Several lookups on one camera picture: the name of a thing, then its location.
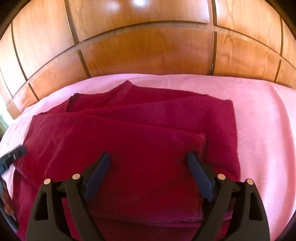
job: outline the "wooden wall panel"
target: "wooden wall panel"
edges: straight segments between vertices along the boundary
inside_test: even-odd
[[[207,74],[214,34],[189,28],[149,28],[81,49],[92,77],[119,73]]]
[[[218,26],[254,38],[281,51],[279,14],[265,0],[215,0]]]
[[[19,93],[17,93],[13,100],[20,112],[23,112],[27,107],[37,103],[37,101],[38,100],[28,85],[26,85]]]
[[[122,26],[163,20],[209,23],[207,0],[68,0],[80,41]]]
[[[218,33],[214,75],[274,81],[279,55],[256,41]]]
[[[64,0],[32,0],[13,20],[13,33],[27,78],[74,45]]]
[[[296,89],[296,69],[285,60],[281,62],[276,83]]]
[[[17,117],[19,117],[21,115],[21,112],[16,107],[16,105],[14,104],[13,101],[9,103],[9,105],[7,106],[7,110],[13,119],[16,119]]]
[[[0,69],[12,95],[26,82],[13,47],[11,27],[0,40]]]
[[[2,96],[5,104],[7,105],[9,101],[12,99],[12,96],[4,82],[4,79],[2,77],[1,71],[0,71],[0,95]]]
[[[79,81],[87,79],[77,52],[73,52],[54,63],[30,84],[39,99]]]
[[[289,30],[288,26],[283,21],[283,57],[296,67],[296,40]]]

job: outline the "black plastic bracket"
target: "black plastic bracket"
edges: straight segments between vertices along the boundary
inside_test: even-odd
[[[188,155],[188,166],[204,198],[210,202],[204,220],[192,241],[215,241],[223,224],[231,198],[235,206],[226,237],[221,241],[270,241],[268,222],[255,183],[231,181],[200,162],[194,153]],[[62,197],[69,207],[82,241],[105,241],[86,205],[88,188],[95,196],[110,165],[110,157],[103,153],[96,164],[88,166],[83,174],[74,174],[69,180],[54,183],[46,179],[33,205],[27,229],[27,241],[70,241]]]
[[[0,196],[3,195],[3,184],[1,174],[7,171],[15,161],[19,160],[22,156],[26,155],[27,149],[25,146],[19,146],[12,150],[11,152],[5,154],[3,157],[0,158]],[[0,198],[0,211],[2,212],[5,220],[12,228],[12,230],[16,233],[18,230],[18,222],[14,215],[10,216],[4,212],[4,202]]]

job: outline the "red towel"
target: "red towel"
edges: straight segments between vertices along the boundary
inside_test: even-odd
[[[238,180],[231,101],[125,82],[104,94],[75,94],[34,116],[24,141],[28,155],[16,164],[21,174],[14,177],[19,237],[25,240],[44,179],[68,179],[106,151],[111,166],[89,209],[107,241],[190,240],[200,225],[202,199],[186,155],[195,150],[202,157],[203,133],[204,162]],[[65,212],[80,239],[66,204]]]

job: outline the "wooden headboard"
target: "wooden headboard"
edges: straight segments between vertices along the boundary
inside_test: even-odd
[[[0,94],[14,118],[64,86],[107,74],[296,88],[296,40],[265,0],[31,0],[2,35]]]

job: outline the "pink fabric pattern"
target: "pink fabric pattern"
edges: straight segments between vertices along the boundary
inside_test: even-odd
[[[75,93],[107,92],[126,80],[143,87],[187,90],[233,101],[241,180],[252,178],[263,200],[271,240],[296,210],[296,92],[261,80],[201,75],[117,74],[91,78],[56,91],[27,108],[5,133],[0,155],[22,144],[32,116]],[[14,167],[2,175],[10,196]]]

